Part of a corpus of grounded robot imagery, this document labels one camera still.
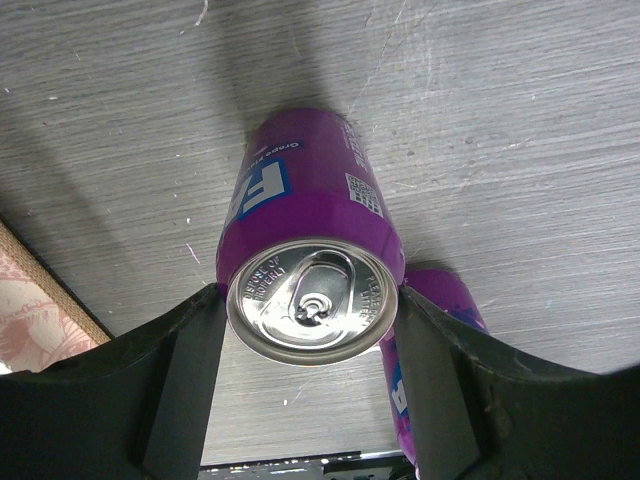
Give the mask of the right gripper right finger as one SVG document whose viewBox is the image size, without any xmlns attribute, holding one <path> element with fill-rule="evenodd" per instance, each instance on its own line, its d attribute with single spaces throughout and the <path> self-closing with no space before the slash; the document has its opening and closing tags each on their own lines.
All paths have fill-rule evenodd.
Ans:
<svg viewBox="0 0 640 480">
<path fill-rule="evenodd" d="M 409 287 L 417 307 L 436 306 Z M 594 374 L 527 354 L 442 313 L 480 457 L 444 479 L 635 479 L 639 369 Z"/>
</svg>

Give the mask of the purple grape can back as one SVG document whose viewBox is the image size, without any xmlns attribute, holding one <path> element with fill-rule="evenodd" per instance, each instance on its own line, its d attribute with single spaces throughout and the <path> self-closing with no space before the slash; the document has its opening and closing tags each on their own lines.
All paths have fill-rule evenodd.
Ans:
<svg viewBox="0 0 640 480">
<path fill-rule="evenodd" d="M 390 330 L 405 256 L 353 127 L 317 108 L 252 135 L 216 254 L 229 323 L 295 366 L 353 358 Z"/>
</svg>

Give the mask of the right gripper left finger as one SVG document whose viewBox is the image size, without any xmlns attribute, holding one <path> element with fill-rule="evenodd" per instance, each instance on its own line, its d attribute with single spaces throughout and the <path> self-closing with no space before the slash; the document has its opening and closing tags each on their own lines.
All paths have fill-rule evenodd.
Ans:
<svg viewBox="0 0 640 480">
<path fill-rule="evenodd" d="M 85 353 L 2 376 L 2 478 L 197 478 L 225 326 L 210 284 Z"/>
</svg>

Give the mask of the brown jute canvas bag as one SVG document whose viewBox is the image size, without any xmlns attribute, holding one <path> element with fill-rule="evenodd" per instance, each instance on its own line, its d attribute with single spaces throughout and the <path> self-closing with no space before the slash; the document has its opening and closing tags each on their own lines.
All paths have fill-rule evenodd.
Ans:
<svg viewBox="0 0 640 480">
<path fill-rule="evenodd" d="M 1 227 L 1 373 L 40 372 L 110 336 L 18 238 Z"/>
</svg>

